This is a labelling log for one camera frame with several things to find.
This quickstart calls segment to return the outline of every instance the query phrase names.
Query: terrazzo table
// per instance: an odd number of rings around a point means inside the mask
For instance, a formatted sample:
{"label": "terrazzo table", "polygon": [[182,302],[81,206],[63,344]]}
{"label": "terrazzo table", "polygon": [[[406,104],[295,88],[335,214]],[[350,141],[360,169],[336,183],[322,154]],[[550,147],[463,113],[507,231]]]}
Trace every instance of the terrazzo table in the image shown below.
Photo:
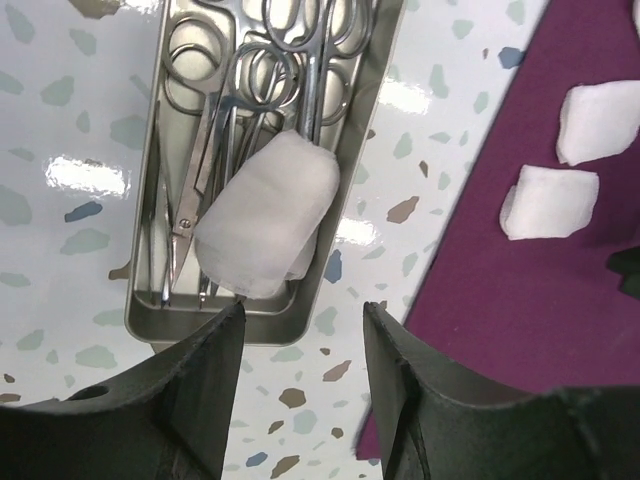
{"label": "terrazzo table", "polygon": [[[406,315],[544,4],[407,0],[309,331],[245,351],[225,480],[381,478],[353,456],[362,302]],[[160,12],[3,1],[2,403],[66,398],[152,355],[123,308]]]}

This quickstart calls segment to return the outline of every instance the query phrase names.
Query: stainless steel tray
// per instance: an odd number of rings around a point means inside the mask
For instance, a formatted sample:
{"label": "stainless steel tray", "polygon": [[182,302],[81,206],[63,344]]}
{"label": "stainless steel tray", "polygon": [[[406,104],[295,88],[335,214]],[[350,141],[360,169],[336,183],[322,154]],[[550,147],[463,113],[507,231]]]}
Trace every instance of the stainless steel tray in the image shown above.
{"label": "stainless steel tray", "polygon": [[[323,273],[332,250],[333,239],[348,197],[354,172],[364,149],[373,118],[382,81],[386,74],[395,43],[396,32],[404,10],[404,0],[378,0],[375,4],[375,23],[369,46],[356,61],[344,64],[351,74],[353,97],[345,117],[336,125],[323,128],[322,146],[335,151],[341,171],[341,181],[336,198],[322,221],[318,233],[316,254],[306,277],[300,281],[287,282],[274,297],[266,300],[246,300],[246,342],[251,344],[283,345],[295,342],[306,331],[311,311],[323,279]],[[247,11],[260,12],[261,0],[245,1]],[[273,5],[286,10],[289,0],[274,0]],[[187,153],[196,128],[197,118],[174,110],[167,101],[161,78],[165,75],[161,59],[162,42],[165,38],[168,19],[183,11],[198,11],[211,16],[225,31],[228,19],[200,7],[188,0],[167,0],[161,25],[160,44],[155,66],[153,101],[149,112],[147,140],[143,155],[140,192],[135,220],[131,278],[129,280],[125,323],[136,338],[154,344],[180,341],[195,331],[215,313],[234,302],[231,292],[220,289],[215,297],[199,303],[197,283],[199,268],[194,255],[184,267],[172,295],[171,306],[161,306],[163,265],[166,262],[165,244],[158,242],[166,234],[162,214],[158,205],[158,159],[154,158],[156,140],[160,138],[166,155],[171,159],[170,192],[176,198],[187,163]],[[184,35],[197,37],[200,33],[185,29]],[[194,38],[193,41],[206,41]],[[194,76],[203,75],[204,65],[209,65],[196,56],[184,62],[193,69]],[[175,86],[172,94],[185,92]],[[342,91],[329,80],[326,104],[340,101]],[[197,107],[198,98],[184,97]],[[156,110],[159,109],[158,135],[154,132]]]}

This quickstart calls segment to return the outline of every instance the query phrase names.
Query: purple cloth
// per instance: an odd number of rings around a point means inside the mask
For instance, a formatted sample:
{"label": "purple cloth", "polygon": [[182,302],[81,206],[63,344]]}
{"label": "purple cloth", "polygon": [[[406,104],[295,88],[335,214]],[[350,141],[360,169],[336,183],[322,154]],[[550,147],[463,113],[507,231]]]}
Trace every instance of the purple cloth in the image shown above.
{"label": "purple cloth", "polygon": [[[640,245],[640,141],[597,172],[588,227],[569,239],[509,242],[498,213],[524,164],[560,167],[558,114],[580,83],[640,79],[631,0],[552,0],[460,199],[408,328],[508,385],[640,383],[640,301],[617,291],[608,256]],[[370,418],[357,448],[379,458]]]}

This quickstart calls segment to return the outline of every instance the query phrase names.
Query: terrazzo surface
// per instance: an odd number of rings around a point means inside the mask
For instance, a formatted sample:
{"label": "terrazzo surface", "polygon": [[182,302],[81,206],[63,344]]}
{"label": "terrazzo surface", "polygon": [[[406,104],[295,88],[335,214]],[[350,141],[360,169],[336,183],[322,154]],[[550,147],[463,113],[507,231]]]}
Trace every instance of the terrazzo surface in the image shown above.
{"label": "terrazzo surface", "polygon": [[[544,4],[407,0],[309,331],[245,350],[225,480],[381,479],[353,455],[362,303],[406,315]],[[162,8],[0,7],[0,402],[17,406],[152,355],[123,314]]]}

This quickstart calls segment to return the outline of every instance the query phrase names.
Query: surgical scissors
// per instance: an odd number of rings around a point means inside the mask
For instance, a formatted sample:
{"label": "surgical scissors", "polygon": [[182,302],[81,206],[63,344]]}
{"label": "surgical scissors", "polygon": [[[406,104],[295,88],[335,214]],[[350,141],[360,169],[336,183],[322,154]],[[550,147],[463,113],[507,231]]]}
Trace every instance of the surgical scissors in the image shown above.
{"label": "surgical scissors", "polygon": [[[304,54],[306,72],[304,91],[300,100],[298,132],[316,145],[320,143],[323,107],[327,78],[332,59],[350,60],[366,48],[373,32],[373,5],[371,0],[346,0],[348,14],[344,28],[334,33],[333,17],[337,0],[314,0],[314,16],[311,29],[299,41],[288,42],[281,38],[273,26],[271,11],[273,0],[263,0],[262,16],[271,41],[282,51]],[[352,36],[362,14],[362,32],[351,49],[340,47]]]}
{"label": "surgical scissors", "polygon": [[[281,65],[285,80],[279,94],[275,98],[268,99],[267,101],[248,98],[244,93],[246,89],[243,89],[241,85],[243,62],[247,56],[258,54],[261,51],[266,51],[267,54],[276,60],[277,64]],[[211,110],[203,109],[200,124],[202,125],[203,121],[206,121],[206,130],[204,128],[202,130],[199,129],[196,134],[196,142],[189,160],[182,194],[176,209],[176,221],[172,228],[174,283],[180,276],[180,272],[184,267],[189,253],[193,240],[193,232],[201,214],[202,203],[231,112],[236,108],[248,110],[255,114],[273,112],[283,105],[294,91],[294,67],[291,56],[286,55],[270,43],[251,42],[241,45],[231,56],[227,65],[227,68],[224,69],[226,70],[226,74],[222,82],[222,90],[216,90],[216,94],[218,94],[217,101],[215,103],[212,102]],[[194,85],[194,87],[197,86],[193,81],[189,82]],[[206,82],[204,87],[210,88],[211,84]],[[211,96],[211,92],[205,91],[205,88],[201,90],[202,93]],[[233,166],[225,165],[224,172],[225,175],[231,175]],[[224,180],[220,182],[223,187],[225,183]]]}

